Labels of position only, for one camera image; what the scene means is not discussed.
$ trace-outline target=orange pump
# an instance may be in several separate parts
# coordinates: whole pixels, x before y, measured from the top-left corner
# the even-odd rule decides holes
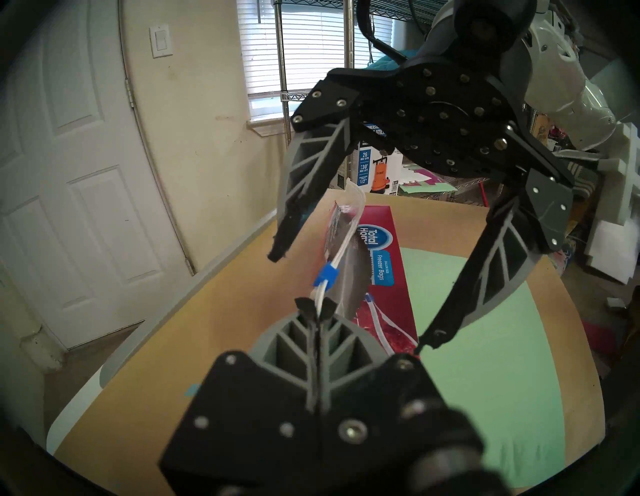
[[[374,160],[376,165],[376,175],[373,178],[373,184],[371,185],[371,193],[378,193],[383,195],[385,189],[389,187],[389,178],[387,177],[387,157],[381,157],[378,160]]]

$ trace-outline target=freezer bag box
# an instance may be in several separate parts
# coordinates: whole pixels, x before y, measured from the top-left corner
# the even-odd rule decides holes
[[[418,335],[391,208],[366,205],[357,235],[371,256],[371,284],[353,322],[367,330],[388,355],[413,353]]]

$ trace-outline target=table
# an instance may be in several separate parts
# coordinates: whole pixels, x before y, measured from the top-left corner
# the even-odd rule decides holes
[[[132,356],[97,397],[83,400],[84,413],[67,422],[70,430],[55,456],[121,495],[172,494],[157,462],[190,402],[184,393],[201,382],[220,353],[249,350],[271,323],[296,310],[295,297],[309,294],[323,263],[319,248],[339,194],[328,190],[286,258],[277,264],[266,258],[275,233],[272,214],[198,274],[170,310],[141,326],[138,336],[136,330],[127,339],[130,343],[123,343],[124,351],[114,354],[120,363]],[[469,256],[487,212],[388,195],[369,194],[367,203],[391,206],[400,246],[460,257]],[[527,282],[556,365],[568,465],[604,438],[598,374],[578,313],[546,257]],[[113,373],[112,363],[108,375]]]

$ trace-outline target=switch plate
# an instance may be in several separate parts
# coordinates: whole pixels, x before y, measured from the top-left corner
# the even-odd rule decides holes
[[[169,35],[169,25],[151,26],[149,28],[149,38],[151,38],[151,53],[154,58],[173,55],[173,44]]]

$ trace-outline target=white door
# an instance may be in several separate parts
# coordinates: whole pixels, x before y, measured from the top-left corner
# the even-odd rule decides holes
[[[124,80],[116,0],[75,0],[0,83],[0,257],[68,348],[189,278]]]

